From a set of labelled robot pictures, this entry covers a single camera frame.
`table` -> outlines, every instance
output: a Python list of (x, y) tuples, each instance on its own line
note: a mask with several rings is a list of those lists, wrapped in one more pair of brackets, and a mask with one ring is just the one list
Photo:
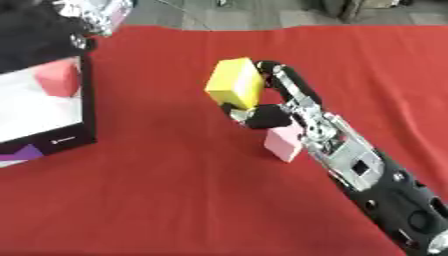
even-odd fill
[(0, 172), (0, 252), (402, 255), (307, 154), (280, 162), (203, 88), (221, 59), (294, 66), (446, 200), (447, 32), (125, 27), (93, 56), (99, 143)]

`yellow cube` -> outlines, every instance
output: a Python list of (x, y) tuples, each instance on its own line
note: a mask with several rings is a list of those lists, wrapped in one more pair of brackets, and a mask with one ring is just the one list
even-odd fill
[(258, 104), (264, 87), (263, 77), (249, 58), (218, 63), (205, 91), (219, 105), (231, 103), (241, 109)]

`red cube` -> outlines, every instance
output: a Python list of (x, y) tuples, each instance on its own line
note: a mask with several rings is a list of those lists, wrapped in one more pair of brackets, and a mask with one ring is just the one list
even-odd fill
[(50, 96), (73, 97), (79, 89), (79, 71), (73, 59), (38, 66), (35, 78)]

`cube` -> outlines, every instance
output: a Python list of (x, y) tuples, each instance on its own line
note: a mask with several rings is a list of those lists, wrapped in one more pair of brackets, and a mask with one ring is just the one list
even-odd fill
[(36, 68), (35, 78), (49, 96), (73, 97), (79, 89), (79, 72), (73, 60), (50, 62)]
[(302, 150), (303, 145), (298, 138), (302, 133), (303, 128), (295, 121), (287, 127), (271, 128), (264, 146), (282, 161), (290, 163)]
[(249, 58), (222, 60), (216, 66), (205, 91), (219, 105), (231, 103), (241, 109), (258, 104), (264, 80)]

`black robotic finger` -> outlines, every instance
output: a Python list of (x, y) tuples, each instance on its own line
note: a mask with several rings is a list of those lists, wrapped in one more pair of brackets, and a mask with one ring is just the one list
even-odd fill
[(230, 103), (224, 103), (221, 105), (221, 109), (234, 121), (251, 129), (269, 129), (292, 124), (290, 115), (276, 104), (259, 105), (254, 109), (244, 111)]
[[(274, 74), (274, 68), (276, 66), (282, 66), (280, 62), (276, 61), (257, 61), (255, 62), (255, 66), (258, 68), (260, 73), (262, 74)], [(289, 67), (283, 66), (283, 71), (286, 75), (291, 79), (291, 81), (299, 87), (300, 91), (306, 96), (311, 97), (311, 99), (319, 105), (322, 105), (322, 99), (319, 95), (307, 84), (307, 82), (299, 75), (297, 72)], [(279, 81), (275, 76), (270, 75), (266, 82), (270, 85), (270, 87), (275, 88), (279, 91), (281, 96), (285, 101), (289, 101), (292, 98), (292, 95), (288, 93), (286, 88), (283, 86), (282, 82)]]
[(251, 129), (269, 129), (285, 127), (292, 124), (290, 115), (286, 114), (279, 105), (259, 105), (252, 117), (246, 120), (246, 126)]

